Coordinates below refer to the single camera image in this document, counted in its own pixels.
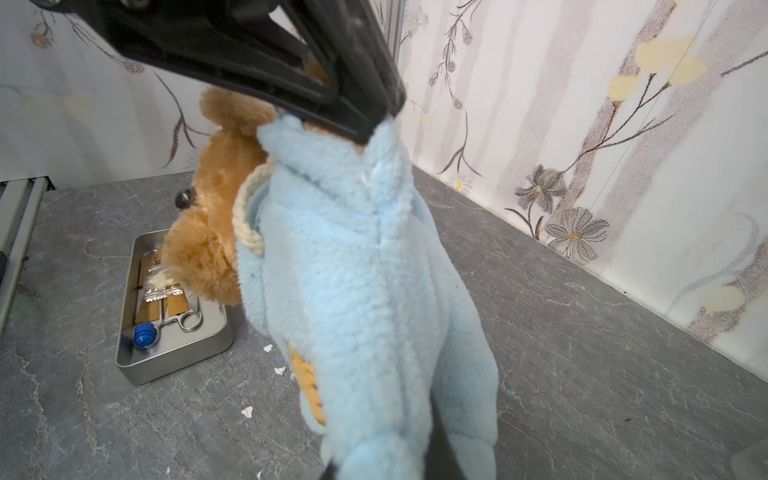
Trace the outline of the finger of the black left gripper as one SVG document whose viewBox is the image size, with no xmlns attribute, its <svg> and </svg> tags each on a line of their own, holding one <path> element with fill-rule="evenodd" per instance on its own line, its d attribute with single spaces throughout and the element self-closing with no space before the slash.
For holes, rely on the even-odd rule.
<svg viewBox="0 0 768 480">
<path fill-rule="evenodd" d="M 247 94 L 358 142 L 406 89 L 367 1 L 38 1 L 120 55 Z"/>
</svg>

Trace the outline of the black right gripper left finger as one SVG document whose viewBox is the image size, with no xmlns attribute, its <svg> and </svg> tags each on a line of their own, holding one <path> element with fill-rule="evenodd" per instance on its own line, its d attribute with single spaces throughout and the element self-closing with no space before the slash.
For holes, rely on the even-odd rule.
<svg viewBox="0 0 768 480">
<path fill-rule="evenodd" d="M 336 480 L 336 466 L 329 463 L 319 480 Z"/>
</svg>

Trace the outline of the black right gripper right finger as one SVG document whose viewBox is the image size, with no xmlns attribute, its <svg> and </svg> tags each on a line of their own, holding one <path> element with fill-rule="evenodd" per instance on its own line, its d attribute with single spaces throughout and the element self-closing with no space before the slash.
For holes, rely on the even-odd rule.
<svg viewBox="0 0 768 480">
<path fill-rule="evenodd" d="M 465 479 L 439 413 L 433 414 L 433 430 L 425 456 L 424 479 Z"/>
</svg>

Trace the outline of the light blue fleece hoodie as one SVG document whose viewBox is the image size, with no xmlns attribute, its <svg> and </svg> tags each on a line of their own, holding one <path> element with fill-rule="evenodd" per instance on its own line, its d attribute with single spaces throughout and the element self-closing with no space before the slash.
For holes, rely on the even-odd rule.
<svg viewBox="0 0 768 480">
<path fill-rule="evenodd" d="M 421 479 L 437 425 L 467 479 L 497 468 L 499 373 L 392 119 L 364 145 L 290 114 L 233 210 L 248 320 L 290 363 L 338 479 Z"/>
</svg>

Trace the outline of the brown teddy bear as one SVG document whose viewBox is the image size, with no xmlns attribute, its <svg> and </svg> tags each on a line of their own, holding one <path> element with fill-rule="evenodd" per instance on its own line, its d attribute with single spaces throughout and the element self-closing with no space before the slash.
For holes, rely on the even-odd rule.
<svg viewBox="0 0 768 480">
<path fill-rule="evenodd" d="M 309 421 L 354 422 L 352 319 L 371 288 L 355 280 L 364 245 L 333 219 L 360 182 L 365 148 L 222 87 L 207 89 L 200 109 L 217 131 L 178 196 L 162 272 L 207 300 L 245 304 L 291 361 Z"/>
</svg>

